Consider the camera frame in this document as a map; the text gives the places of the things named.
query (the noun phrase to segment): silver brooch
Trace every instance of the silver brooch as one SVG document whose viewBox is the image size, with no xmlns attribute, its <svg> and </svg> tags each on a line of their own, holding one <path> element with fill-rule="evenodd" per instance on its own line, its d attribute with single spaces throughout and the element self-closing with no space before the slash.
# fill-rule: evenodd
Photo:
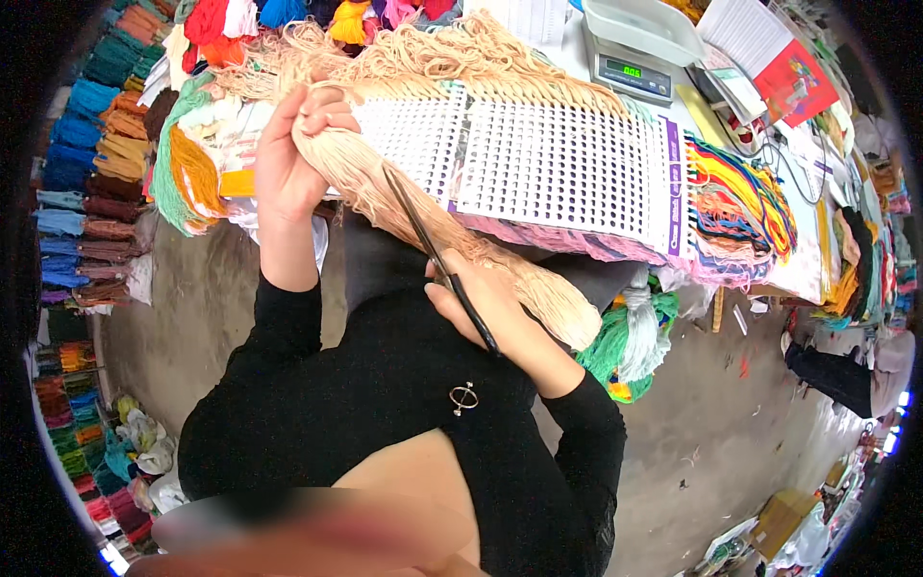
<svg viewBox="0 0 923 577">
<path fill-rule="evenodd" d="M 453 403 L 455 403 L 457 406 L 457 408 L 454 411 L 452 411 L 455 414 L 455 416 L 462 416 L 462 409 L 474 409 L 474 407 L 477 406 L 477 395 L 474 393 L 474 391 L 471 390 L 471 387 L 473 386 L 474 386 L 473 383 L 471 381 L 468 381 L 465 383 L 464 387 L 455 387 L 454 389 L 449 391 L 449 399 Z M 457 391 L 461 392 L 460 399 L 457 399 L 455 396 L 455 393 Z M 471 397 L 474 399 L 473 403 L 470 403 L 468 401 L 469 395 L 471 395 Z"/>
</svg>

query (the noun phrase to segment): table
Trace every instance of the table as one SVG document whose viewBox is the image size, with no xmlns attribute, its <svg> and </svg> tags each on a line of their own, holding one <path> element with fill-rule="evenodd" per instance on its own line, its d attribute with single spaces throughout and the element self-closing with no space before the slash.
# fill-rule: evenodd
<svg viewBox="0 0 923 577">
<path fill-rule="evenodd" d="M 564 42 L 562 43 L 561 48 L 548 49 L 547 47 L 544 47 L 543 51 L 552 62 L 563 68 L 569 75 L 589 82 L 590 70 L 587 65 L 583 34 L 581 31 L 582 21 L 583 14 L 581 12 L 574 11 L 573 17 L 568 20 L 564 27 Z M 691 85 L 689 77 L 686 75 L 686 72 L 683 70 L 683 68 L 672 64 L 668 66 L 670 77 L 674 86 Z M 692 115 L 689 113 L 689 109 L 678 95 L 669 106 L 647 102 L 645 104 L 651 110 L 653 115 L 657 116 L 658 114 L 664 114 L 674 122 L 677 122 L 681 126 L 684 126 L 686 129 L 692 131 L 697 136 L 701 136 L 701 131 L 696 126 L 695 121 L 692 119 Z M 773 155 L 774 152 L 771 152 L 769 154 L 770 158 L 765 159 L 765 161 L 768 162 L 769 160 L 772 160 L 774 168 L 775 158 Z M 788 202 L 788 205 L 791 208 L 792 216 L 795 220 L 795 225 L 797 228 L 797 251 L 791 256 L 787 263 L 776 263 L 767 278 L 763 281 L 764 285 L 759 287 L 751 287 L 751 292 L 753 294 L 793 295 L 819 305 L 822 303 L 822 297 L 821 248 L 818 227 L 818 211 L 815 206 L 809 204 L 801 196 L 801 194 L 798 192 L 797 186 L 795 185 L 795 182 L 797 182 L 798 185 L 801 186 L 801 189 L 804 190 L 806 194 L 809 194 L 807 173 L 805 173 L 805 171 L 800 168 L 794 155 L 792 155 L 790 151 L 784 150 L 783 156 L 785 156 L 785 159 L 788 161 L 788 165 L 792 168 L 792 171 L 788 171 L 785 168 L 785 163 L 782 162 L 782 165 L 779 169 L 779 176 L 781 176 L 784 180 L 784 182 L 781 184 L 782 192 L 785 195 L 785 200 Z M 838 181 L 839 178 L 834 180 L 838 186 L 842 186 L 843 182 Z M 826 187 L 828 189 L 824 190 L 822 196 L 827 208 L 827 218 L 826 222 L 823 224 L 827 227 L 829 238 L 831 240 L 831 253 L 833 262 L 831 269 L 831 283 L 836 283 L 839 281 L 840 259 L 839 251 L 837 250 L 836 246 L 836 240 L 833 236 L 833 213 L 836 210 L 836 206 L 833 202 L 833 197 L 829 190 L 829 187 L 832 185 L 833 183 L 828 183 L 828 186 Z"/>
</svg>

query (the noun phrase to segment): concrete floor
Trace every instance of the concrete floor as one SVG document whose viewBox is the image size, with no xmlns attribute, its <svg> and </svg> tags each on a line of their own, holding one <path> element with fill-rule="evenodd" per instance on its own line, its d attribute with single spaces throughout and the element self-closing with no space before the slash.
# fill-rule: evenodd
<svg viewBox="0 0 923 577">
<path fill-rule="evenodd" d="M 331 228 L 322 275 L 325 346 L 342 336 L 341 246 Z M 226 222 L 198 238 L 162 222 L 154 258 L 154 306 L 117 307 L 103 324 L 104 354 L 114 386 L 178 435 L 253 325 L 258 247 Z M 746 337 L 731 313 L 735 303 L 748 320 Z M 793 397 L 796 380 L 778 345 L 782 323 L 781 314 L 754 319 L 740 293 L 726 295 L 717 334 L 677 322 L 651 390 L 621 406 L 629 441 L 607 575 L 669 577 L 694 566 L 716 535 L 756 514 L 774 491 L 813 491 L 855 447 L 858 417 L 834 415 L 816 391 Z M 749 365 L 743 377 L 742 362 Z M 540 403 L 535 412 L 554 448 L 559 429 Z"/>
</svg>

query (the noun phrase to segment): green digital display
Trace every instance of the green digital display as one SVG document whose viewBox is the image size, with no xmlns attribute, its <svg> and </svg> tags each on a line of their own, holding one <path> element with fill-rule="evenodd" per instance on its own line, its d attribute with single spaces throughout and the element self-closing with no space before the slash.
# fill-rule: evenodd
<svg viewBox="0 0 923 577">
<path fill-rule="evenodd" d="M 627 74 L 628 76 L 633 76 L 633 77 L 635 77 L 635 78 L 640 78 L 640 77 L 641 77 L 641 69 L 640 69 L 640 68 L 636 68 L 636 67 L 634 67 L 634 66 L 629 66 L 629 65 L 627 65 L 627 64 L 623 64 L 623 63 L 617 62 L 617 61 L 615 61 L 615 60 L 608 60 L 608 59 L 606 59 L 606 61 L 605 61 L 605 67 L 606 67 L 606 68 L 609 68 L 610 70 L 618 70 L 618 71 L 621 72 L 622 74 Z"/>
</svg>

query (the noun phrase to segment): cardboard box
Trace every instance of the cardboard box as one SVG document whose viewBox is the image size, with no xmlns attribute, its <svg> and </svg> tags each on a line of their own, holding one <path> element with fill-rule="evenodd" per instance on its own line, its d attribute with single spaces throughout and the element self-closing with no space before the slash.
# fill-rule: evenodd
<svg viewBox="0 0 923 577">
<path fill-rule="evenodd" d="M 797 489 L 783 489 L 766 501 L 760 519 L 750 532 L 753 548 L 772 560 L 814 505 L 820 500 Z"/>
<path fill-rule="evenodd" d="M 840 484 L 840 478 L 843 477 L 843 473 L 846 472 L 846 463 L 843 461 L 837 461 L 830 468 L 830 473 L 827 474 L 827 478 L 824 479 L 824 485 L 829 485 L 830 487 L 836 488 Z"/>
</svg>

